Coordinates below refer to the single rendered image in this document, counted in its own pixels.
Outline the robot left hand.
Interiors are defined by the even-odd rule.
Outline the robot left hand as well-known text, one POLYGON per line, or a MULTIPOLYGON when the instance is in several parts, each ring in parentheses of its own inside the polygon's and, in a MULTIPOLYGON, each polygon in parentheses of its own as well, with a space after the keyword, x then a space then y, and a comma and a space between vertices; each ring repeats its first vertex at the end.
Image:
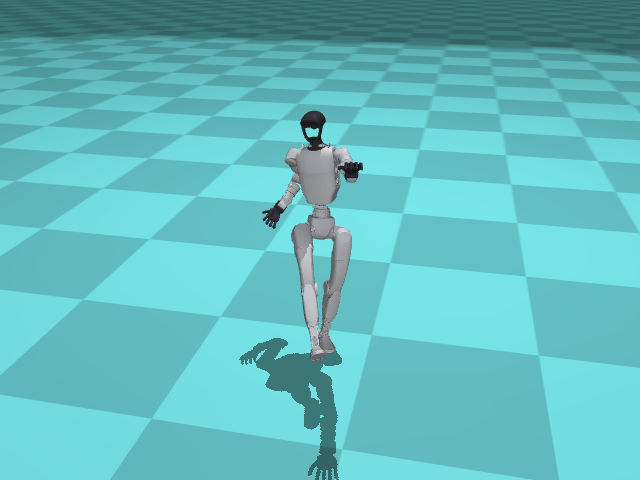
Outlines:
POLYGON ((358 171, 361 169, 363 170, 363 164, 360 162, 359 164, 357 162, 353 163, 344 163, 344 166, 339 166, 338 170, 343 169, 345 172, 345 179, 347 180, 347 178, 358 178, 358 171))

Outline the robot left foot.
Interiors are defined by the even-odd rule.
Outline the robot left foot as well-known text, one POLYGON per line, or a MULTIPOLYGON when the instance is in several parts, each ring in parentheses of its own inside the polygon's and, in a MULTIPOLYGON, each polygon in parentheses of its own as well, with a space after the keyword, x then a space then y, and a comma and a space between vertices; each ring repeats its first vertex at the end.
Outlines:
MULTIPOLYGON (((320 330, 320 331, 321 331, 321 330, 320 330)), ((335 352, 335 350, 336 350, 336 349, 335 349, 335 346, 334 346, 334 344, 332 343, 332 341, 331 341, 331 339, 330 339, 329 335, 325 335, 325 332, 324 332, 323 337, 321 337, 321 335, 320 335, 320 331, 318 331, 318 337, 319 337, 319 343, 320 343, 320 347, 321 347, 321 349, 322 349, 322 350, 324 350, 326 353, 333 353, 333 352, 335 352)))

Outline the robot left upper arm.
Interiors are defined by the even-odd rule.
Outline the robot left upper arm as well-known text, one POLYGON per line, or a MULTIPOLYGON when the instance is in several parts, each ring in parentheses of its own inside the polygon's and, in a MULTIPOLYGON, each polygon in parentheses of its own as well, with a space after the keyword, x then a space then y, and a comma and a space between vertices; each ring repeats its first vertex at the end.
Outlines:
MULTIPOLYGON (((345 162, 349 163, 348 158, 352 160, 349 152, 345 147, 340 147, 338 149, 335 149, 335 151, 333 152, 333 155, 334 155, 335 161, 338 163, 339 166, 344 166, 345 162)), ((343 169, 341 169, 340 172, 342 173, 343 176, 345 176, 343 174, 343 169)))

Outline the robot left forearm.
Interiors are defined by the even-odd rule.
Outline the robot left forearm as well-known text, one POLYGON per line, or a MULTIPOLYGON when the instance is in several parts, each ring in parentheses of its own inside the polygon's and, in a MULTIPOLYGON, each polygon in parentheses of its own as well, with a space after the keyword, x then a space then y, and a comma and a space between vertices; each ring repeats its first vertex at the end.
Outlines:
MULTIPOLYGON (((352 161, 351 159, 349 159, 349 158, 348 158, 348 160, 349 160, 349 163, 350 163, 350 162, 353 162, 353 161, 352 161)), ((354 162, 353 162, 353 163, 354 163, 354 162)), ((343 174, 345 175, 344 170, 343 170, 343 174)), ((356 182, 356 178, 347 178, 347 182, 356 182)))

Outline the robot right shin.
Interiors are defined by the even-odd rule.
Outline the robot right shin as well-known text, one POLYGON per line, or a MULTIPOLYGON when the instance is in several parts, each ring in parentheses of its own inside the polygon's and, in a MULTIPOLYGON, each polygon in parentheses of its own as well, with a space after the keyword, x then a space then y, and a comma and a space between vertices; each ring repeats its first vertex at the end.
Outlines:
POLYGON ((313 290, 312 285, 306 284, 304 287, 304 290, 302 289, 302 286, 301 286, 301 294, 302 294, 304 318, 310 333, 311 346, 312 347, 314 347, 315 345, 319 346, 318 305, 317 305, 316 294, 313 290))

